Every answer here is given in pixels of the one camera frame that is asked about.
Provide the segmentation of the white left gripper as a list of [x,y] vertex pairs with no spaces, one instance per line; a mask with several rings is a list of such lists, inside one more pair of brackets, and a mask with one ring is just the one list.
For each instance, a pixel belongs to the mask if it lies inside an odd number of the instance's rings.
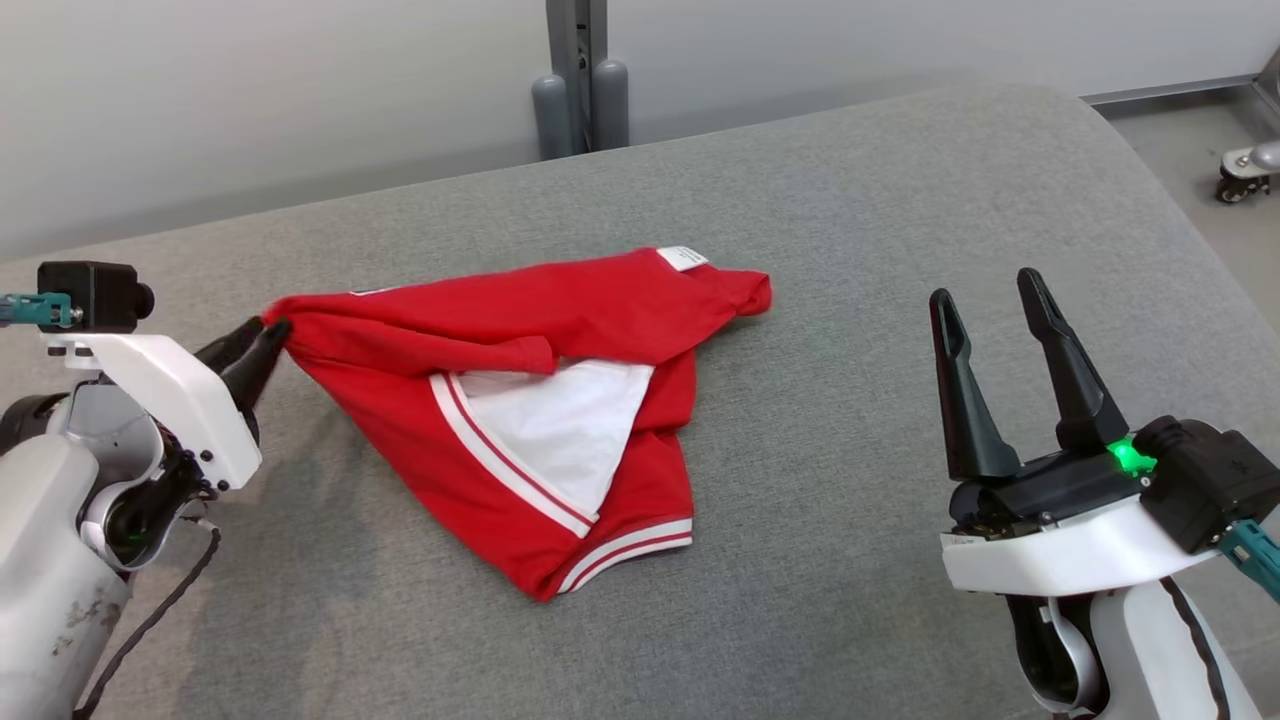
[[241,413],[255,410],[291,332],[288,319],[251,316],[195,355],[163,334],[47,333],[45,343],[65,350],[68,368],[119,386],[197,456],[214,486],[241,489],[262,462]]

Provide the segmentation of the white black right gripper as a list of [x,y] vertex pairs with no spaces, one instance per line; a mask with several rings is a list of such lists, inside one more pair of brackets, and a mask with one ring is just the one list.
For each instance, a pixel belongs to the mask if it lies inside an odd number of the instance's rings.
[[[1064,451],[1105,451],[1129,425],[1043,275],[1018,272],[1030,333],[1039,342],[1059,409],[1055,434]],[[948,477],[1009,480],[1021,468],[1004,441],[972,370],[972,341],[952,295],[931,295],[931,329]],[[1121,498],[1050,524],[1029,536],[986,539],[959,532],[940,537],[943,566],[959,591],[1066,597],[1155,582],[1193,568],[1217,551],[1185,552],[1140,505]]]

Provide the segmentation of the red basketball jersey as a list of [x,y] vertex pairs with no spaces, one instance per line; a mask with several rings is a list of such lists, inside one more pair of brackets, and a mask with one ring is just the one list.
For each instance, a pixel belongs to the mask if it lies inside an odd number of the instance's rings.
[[765,273],[668,246],[296,295],[268,319],[425,510],[547,602],[692,543],[696,351],[772,300]]

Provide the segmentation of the grey baseboard strip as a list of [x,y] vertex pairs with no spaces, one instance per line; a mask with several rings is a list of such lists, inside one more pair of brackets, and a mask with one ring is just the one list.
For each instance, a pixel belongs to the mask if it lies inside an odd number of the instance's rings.
[[1080,100],[1091,106],[1105,106],[1124,102],[1139,102],[1158,97],[1175,97],[1189,94],[1212,92],[1224,88],[1247,87],[1253,83],[1257,74],[1229,76],[1222,78],[1201,79],[1174,85],[1160,85],[1144,88],[1130,88],[1102,94],[1082,95]]

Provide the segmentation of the grey cylinder bumper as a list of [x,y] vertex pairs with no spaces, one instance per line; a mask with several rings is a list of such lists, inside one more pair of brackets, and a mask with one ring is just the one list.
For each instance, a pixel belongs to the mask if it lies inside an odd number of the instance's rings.
[[607,59],[591,72],[593,149],[607,151],[630,145],[628,69]]
[[531,99],[540,160],[573,156],[573,127],[564,79],[556,74],[539,77],[532,82]]

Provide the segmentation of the grey metal post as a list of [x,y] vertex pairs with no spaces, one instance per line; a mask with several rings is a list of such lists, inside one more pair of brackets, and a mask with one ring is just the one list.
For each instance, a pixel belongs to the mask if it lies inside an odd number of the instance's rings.
[[548,74],[562,77],[567,85],[575,155],[595,151],[591,76],[608,59],[607,12],[608,0],[545,0]]

